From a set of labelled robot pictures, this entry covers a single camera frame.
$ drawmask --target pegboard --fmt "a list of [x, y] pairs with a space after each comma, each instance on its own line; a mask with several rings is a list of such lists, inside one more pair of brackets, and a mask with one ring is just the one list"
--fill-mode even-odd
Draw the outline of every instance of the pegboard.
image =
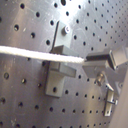
[[[127, 0], [1, 0], [0, 45], [50, 52], [62, 21], [73, 29], [71, 49], [86, 58], [121, 45], [127, 14]], [[0, 127], [109, 127], [112, 115], [103, 116], [107, 88], [87, 78], [81, 65], [68, 65], [77, 69], [76, 78], [66, 77], [62, 97], [55, 98], [45, 95], [49, 62], [1, 54]]]

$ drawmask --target metal bracket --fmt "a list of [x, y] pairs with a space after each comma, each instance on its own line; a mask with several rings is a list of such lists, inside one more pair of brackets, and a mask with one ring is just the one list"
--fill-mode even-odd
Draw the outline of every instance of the metal bracket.
[[[72, 30], [59, 21], [57, 23], [52, 53], [78, 56], [77, 53], [70, 49], [71, 38]], [[67, 66], [65, 63], [50, 62], [45, 92], [46, 95], [61, 97], [65, 76], [75, 77], [76, 70]]]
[[115, 102], [113, 102], [113, 97], [114, 97], [114, 91], [111, 89], [108, 89], [107, 96], [106, 96], [106, 102], [105, 102], [105, 108], [104, 108], [104, 116], [111, 115], [112, 105], [115, 104]]

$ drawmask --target white rod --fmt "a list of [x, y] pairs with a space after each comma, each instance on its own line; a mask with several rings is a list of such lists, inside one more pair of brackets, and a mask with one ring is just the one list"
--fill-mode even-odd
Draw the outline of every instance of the white rod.
[[82, 65], [84, 64], [84, 59], [80, 57], [64, 56], [64, 55], [57, 55], [57, 54], [51, 54], [51, 53], [42, 53], [42, 52], [29, 51], [25, 49], [8, 47], [8, 46], [0, 46], [0, 53], [39, 59], [39, 60], [78, 63]]

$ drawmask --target hole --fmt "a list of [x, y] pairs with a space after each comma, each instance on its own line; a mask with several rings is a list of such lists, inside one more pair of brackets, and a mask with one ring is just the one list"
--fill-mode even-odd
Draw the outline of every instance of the hole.
[[4, 78], [7, 80], [9, 78], [9, 74], [6, 72], [4, 73]]
[[2, 127], [3, 126], [3, 122], [2, 121], [0, 121], [0, 127]]
[[78, 19], [76, 20], [76, 23], [79, 24], [79, 20]]
[[23, 3], [20, 4], [20, 8], [21, 9], [24, 9], [25, 8], [25, 5]]
[[22, 108], [23, 107], [23, 103], [22, 102], [19, 102], [18, 103], [18, 107], [21, 107]]
[[66, 15], [69, 16], [69, 12], [66, 12]]
[[89, 16], [89, 12], [87, 12], [87, 16]]
[[81, 5], [78, 5], [78, 8], [81, 9]]
[[16, 128], [20, 128], [20, 124], [16, 124]]
[[65, 113], [65, 109], [62, 109], [62, 112]]
[[63, 6], [65, 6], [65, 5], [66, 5], [66, 0], [61, 0], [61, 4], [62, 4]]
[[55, 4], [54, 4], [54, 7], [55, 7], [55, 8], [57, 8], [57, 7], [58, 7], [57, 3], [55, 3]]
[[90, 4], [90, 3], [91, 3], [91, 1], [90, 1], [90, 0], [88, 0], [88, 3]]
[[5, 102], [6, 102], [6, 100], [5, 100], [4, 97], [0, 98], [0, 103], [1, 103], [1, 104], [5, 104]]
[[0, 17], [0, 23], [2, 22], [2, 18]]
[[78, 78], [81, 79], [81, 75], [79, 75]]
[[88, 30], [88, 27], [87, 27], [87, 26], [85, 27], [85, 30], [86, 30], [86, 31]]
[[53, 20], [51, 20], [51, 21], [50, 21], [50, 24], [53, 26], [53, 25], [54, 25], [54, 21], [53, 21]]
[[50, 45], [50, 40], [47, 40], [47, 41], [46, 41], [46, 44], [47, 44], [47, 45]]
[[82, 110], [82, 113], [84, 113], [84, 110]]
[[31, 33], [31, 38], [34, 39], [36, 34], [34, 32]]
[[101, 38], [99, 39], [99, 41], [101, 42]]
[[56, 88], [56, 87], [53, 88], [53, 92], [54, 92], [54, 93], [57, 92], [57, 88]]
[[36, 128], [36, 126], [35, 126], [35, 125], [33, 125], [33, 126], [32, 126], [32, 128]]
[[50, 107], [49, 111], [50, 111], [50, 112], [53, 112], [53, 107]]
[[73, 110], [73, 113], [76, 113], [76, 110], [75, 109]]
[[100, 101], [100, 97], [98, 97], [98, 100]]
[[87, 79], [87, 82], [89, 82], [89, 78]]
[[43, 61], [43, 62], [42, 62], [42, 66], [44, 67], [45, 65], [46, 65], [46, 62], [45, 62], [45, 61]]
[[84, 96], [85, 98], [87, 98], [87, 94], [85, 94], [85, 96]]
[[76, 92], [76, 96], [78, 96], [79, 95], [79, 93], [78, 92]]
[[95, 8], [95, 10], [97, 11], [97, 7]]
[[94, 99], [94, 96], [92, 96], [92, 99]]
[[42, 84], [41, 83], [38, 84], [38, 88], [40, 88], [40, 87], [42, 87]]
[[14, 26], [14, 30], [15, 30], [15, 31], [18, 31], [18, 30], [19, 30], [19, 25], [18, 25], [18, 24], [16, 24], [16, 25]]
[[93, 36], [95, 36], [95, 33], [93, 33]]
[[84, 46], [86, 45], [86, 42], [85, 42], [85, 41], [83, 42], [83, 45], [84, 45]]
[[30, 61], [31, 60], [31, 58], [27, 58], [27, 61]]
[[40, 13], [39, 12], [36, 12], [36, 17], [40, 17]]
[[96, 23], [96, 19], [94, 20], [94, 23]]
[[66, 91], [65, 91], [65, 94], [68, 94], [68, 93], [69, 93], [68, 90], [66, 90]]
[[93, 49], [93, 47], [91, 47], [91, 51], [93, 51], [94, 49]]
[[39, 106], [38, 105], [35, 105], [35, 109], [38, 110], [39, 109]]
[[22, 79], [21, 83], [22, 84], [26, 84], [27, 83], [27, 80], [26, 79]]
[[74, 40], [76, 40], [77, 39], [77, 36], [76, 35], [74, 35]]

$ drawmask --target gray metal surface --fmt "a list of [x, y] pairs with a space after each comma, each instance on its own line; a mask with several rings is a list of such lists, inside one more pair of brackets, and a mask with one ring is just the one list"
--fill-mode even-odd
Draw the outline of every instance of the gray metal surface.
[[[127, 0], [62, 3], [1, 0], [0, 45], [50, 52], [59, 20], [73, 29], [71, 49], [84, 58], [116, 49], [127, 38]], [[1, 54], [0, 127], [107, 128], [112, 116], [103, 116], [106, 87], [96, 86], [81, 65], [68, 65], [77, 69], [77, 77], [66, 78], [62, 97], [55, 98], [45, 95], [47, 62]]]

